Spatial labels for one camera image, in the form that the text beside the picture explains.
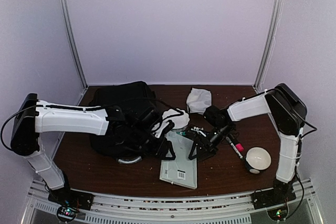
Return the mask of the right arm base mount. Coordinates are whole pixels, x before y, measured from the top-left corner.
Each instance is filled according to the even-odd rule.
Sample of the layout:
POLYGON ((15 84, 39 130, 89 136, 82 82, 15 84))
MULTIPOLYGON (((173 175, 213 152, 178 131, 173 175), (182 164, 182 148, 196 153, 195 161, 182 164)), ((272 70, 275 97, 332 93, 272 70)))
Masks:
POLYGON ((290 216, 289 202, 296 199, 293 192, 277 195, 274 189, 256 189, 251 194, 254 209, 267 210, 268 217, 273 221, 285 221, 290 216))

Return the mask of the grey notebook with barcode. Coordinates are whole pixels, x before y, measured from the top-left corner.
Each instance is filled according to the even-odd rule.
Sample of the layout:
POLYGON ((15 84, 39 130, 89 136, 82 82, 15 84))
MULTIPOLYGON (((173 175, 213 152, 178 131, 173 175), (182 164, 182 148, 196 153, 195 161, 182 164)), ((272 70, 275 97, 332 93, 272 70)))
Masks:
POLYGON ((172 161, 161 161, 160 180, 196 189, 197 159, 190 160, 188 157, 193 141, 172 131, 167 133, 166 138, 171 141, 176 158, 172 161))

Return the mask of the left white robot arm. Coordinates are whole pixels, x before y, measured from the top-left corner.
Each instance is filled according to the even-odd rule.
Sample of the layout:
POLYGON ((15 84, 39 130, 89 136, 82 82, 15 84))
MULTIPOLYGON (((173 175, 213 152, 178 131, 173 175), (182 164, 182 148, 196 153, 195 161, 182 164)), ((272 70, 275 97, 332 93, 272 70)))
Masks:
POLYGON ((153 133, 152 127, 162 124, 162 117, 154 107, 141 115, 124 112, 119 105, 71 106, 49 103, 30 93, 19 111, 5 122, 13 120, 10 145, 4 147, 23 156, 45 181, 52 196, 64 205, 71 205, 76 197, 70 189, 66 174, 45 153, 40 139, 44 132, 74 132, 104 136, 121 150, 135 155, 153 155, 161 160, 174 160, 176 155, 166 134, 174 123, 168 121, 162 132, 153 133))

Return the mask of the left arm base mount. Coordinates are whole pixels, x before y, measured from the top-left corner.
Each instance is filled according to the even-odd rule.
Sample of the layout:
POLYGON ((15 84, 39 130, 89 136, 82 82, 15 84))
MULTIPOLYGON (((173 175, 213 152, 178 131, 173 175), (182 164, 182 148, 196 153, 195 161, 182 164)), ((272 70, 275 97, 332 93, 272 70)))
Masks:
POLYGON ((56 210, 56 217, 63 223, 69 223, 75 220, 82 210, 90 210, 94 195, 80 191, 71 190, 70 194, 62 195, 49 192, 48 200, 59 205, 56 210))

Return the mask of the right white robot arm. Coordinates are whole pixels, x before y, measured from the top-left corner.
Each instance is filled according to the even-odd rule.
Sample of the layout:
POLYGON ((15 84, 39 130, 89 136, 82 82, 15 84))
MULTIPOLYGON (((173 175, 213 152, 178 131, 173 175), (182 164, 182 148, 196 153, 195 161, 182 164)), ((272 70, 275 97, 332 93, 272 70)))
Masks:
POLYGON ((259 115, 269 114, 280 138, 278 168, 269 192, 272 203, 279 204, 289 196, 289 189, 297 178, 297 166, 301 155, 303 128, 307 125, 315 132, 317 128, 306 121, 307 107, 284 83, 249 98, 242 98, 224 109, 211 105, 204 119, 213 126, 208 134, 193 131, 193 145, 189 159, 208 159, 218 151, 218 144, 226 140, 240 155, 242 145, 234 137, 236 122, 259 115))

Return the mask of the grey cloth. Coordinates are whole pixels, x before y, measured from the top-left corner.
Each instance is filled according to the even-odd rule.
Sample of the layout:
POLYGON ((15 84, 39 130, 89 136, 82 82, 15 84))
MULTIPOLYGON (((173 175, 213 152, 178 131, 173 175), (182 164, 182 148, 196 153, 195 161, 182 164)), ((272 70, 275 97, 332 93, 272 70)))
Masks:
POLYGON ((203 115, 205 110, 212 105, 212 94, 205 89, 191 88, 186 104, 188 113, 203 115))

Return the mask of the black student backpack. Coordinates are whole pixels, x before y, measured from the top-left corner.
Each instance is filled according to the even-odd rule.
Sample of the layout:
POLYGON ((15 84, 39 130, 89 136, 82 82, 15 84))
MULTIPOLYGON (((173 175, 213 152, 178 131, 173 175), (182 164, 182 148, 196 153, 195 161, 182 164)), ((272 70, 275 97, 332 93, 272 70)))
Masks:
POLYGON ((129 111, 141 114, 148 108, 157 109, 154 99, 154 92, 143 81, 97 89, 89 105, 103 106, 109 124, 105 135, 90 135, 91 148, 101 155, 113 158, 135 157, 110 155, 110 122, 123 120, 129 111))

